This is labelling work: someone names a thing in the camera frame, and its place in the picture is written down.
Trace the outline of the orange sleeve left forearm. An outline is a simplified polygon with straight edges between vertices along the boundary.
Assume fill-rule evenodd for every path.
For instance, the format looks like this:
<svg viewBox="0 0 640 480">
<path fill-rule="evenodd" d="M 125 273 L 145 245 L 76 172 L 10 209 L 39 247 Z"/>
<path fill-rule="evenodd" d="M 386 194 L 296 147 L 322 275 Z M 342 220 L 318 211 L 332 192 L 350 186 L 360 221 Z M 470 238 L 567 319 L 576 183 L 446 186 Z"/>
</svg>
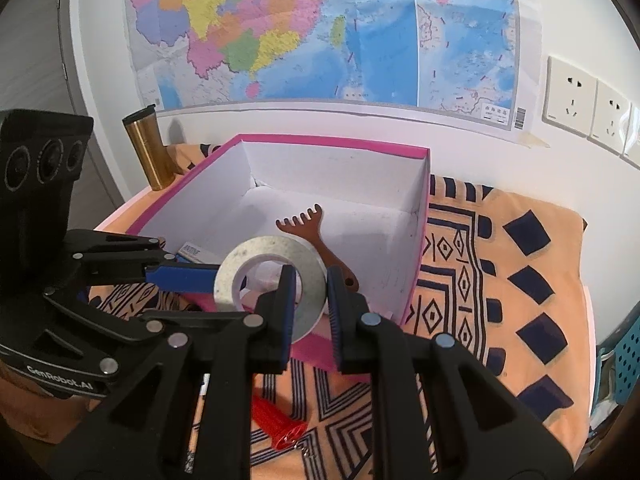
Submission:
<svg viewBox="0 0 640 480">
<path fill-rule="evenodd" d="M 99 404 L 85 396 L 63 400 L 1 363 L 1 415 L 23 436 L 50 444 L 64 440 Z"/>
</svg>

